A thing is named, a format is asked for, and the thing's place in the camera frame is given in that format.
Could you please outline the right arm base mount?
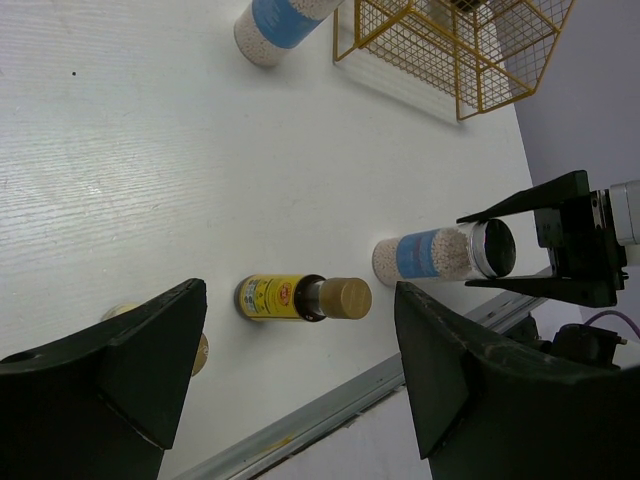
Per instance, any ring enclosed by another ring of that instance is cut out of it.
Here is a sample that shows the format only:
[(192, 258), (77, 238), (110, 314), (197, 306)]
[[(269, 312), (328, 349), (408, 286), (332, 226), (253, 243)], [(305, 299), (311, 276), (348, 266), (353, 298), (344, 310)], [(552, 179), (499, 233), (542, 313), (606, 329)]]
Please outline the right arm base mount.
[(613, 331), (584, 324), (567, 324), (555, 333), (552, 340), (543, 340), (535, 319), (528, 314), (504, 336), (557, 358), (606, 370), (620, 369), (614, 363), (614, 354), (616, 348), (623, 344), (623, 339)]

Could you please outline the blue label spice jar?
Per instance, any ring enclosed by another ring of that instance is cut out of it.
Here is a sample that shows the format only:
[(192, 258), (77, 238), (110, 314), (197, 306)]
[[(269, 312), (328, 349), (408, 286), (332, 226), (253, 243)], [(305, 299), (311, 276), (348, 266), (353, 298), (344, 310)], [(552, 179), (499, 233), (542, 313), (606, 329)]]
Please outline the blue label spice jar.
[(372, 253), (373, 271), (387, 286), (398, 281), (499, 279), (509, 275), (515, 263), (515, 239), (499, 219), (385, 239)]
[(253, 0), (234, 24), (236, 45), (252, 64), (274, 67), (341, 4), (341, 0)]

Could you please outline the soy sauce bottle red label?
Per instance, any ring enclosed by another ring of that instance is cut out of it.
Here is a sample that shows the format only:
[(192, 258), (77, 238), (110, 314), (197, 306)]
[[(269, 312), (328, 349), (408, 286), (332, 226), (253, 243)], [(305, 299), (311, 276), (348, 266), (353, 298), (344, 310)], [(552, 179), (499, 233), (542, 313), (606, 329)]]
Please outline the soy sauce bottle red label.
[(458, 11), (462, 13), (469, 13), (483, 4), (485, 4), (487, 0), (449, 0), (449, 3)]

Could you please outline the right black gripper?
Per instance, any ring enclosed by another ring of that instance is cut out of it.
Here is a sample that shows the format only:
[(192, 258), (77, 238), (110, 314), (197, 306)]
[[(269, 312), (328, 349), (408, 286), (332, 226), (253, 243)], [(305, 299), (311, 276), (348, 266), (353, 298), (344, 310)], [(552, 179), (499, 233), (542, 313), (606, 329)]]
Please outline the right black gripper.
[(554, 276), (467, 280), (466, 286), (502, 289), (580, 306), (615, 306), (625, 287), (627, 256), (619, 245), (609, 192), (590, 192), (588, 173), (576, 170), (521, 190), (457, 224), (535, 211), (538, 244)]

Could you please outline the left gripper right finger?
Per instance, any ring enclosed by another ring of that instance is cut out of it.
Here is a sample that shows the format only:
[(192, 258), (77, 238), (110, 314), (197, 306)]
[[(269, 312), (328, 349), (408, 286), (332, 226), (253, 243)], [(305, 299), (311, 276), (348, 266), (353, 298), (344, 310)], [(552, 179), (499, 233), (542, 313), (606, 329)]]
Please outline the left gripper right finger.
[(639, 370), (513, 341), (413, 284), (394, 320), (420, 456), (435, 479), (635, 479)]

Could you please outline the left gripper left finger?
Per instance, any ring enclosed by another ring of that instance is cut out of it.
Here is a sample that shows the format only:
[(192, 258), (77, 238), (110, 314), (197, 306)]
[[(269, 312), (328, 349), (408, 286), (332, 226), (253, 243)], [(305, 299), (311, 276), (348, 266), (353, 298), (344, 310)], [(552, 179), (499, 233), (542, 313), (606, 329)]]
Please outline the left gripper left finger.
[(207, 311), (189, 279), (1, 362), (4, 479), (155, 479), (172, 449)]

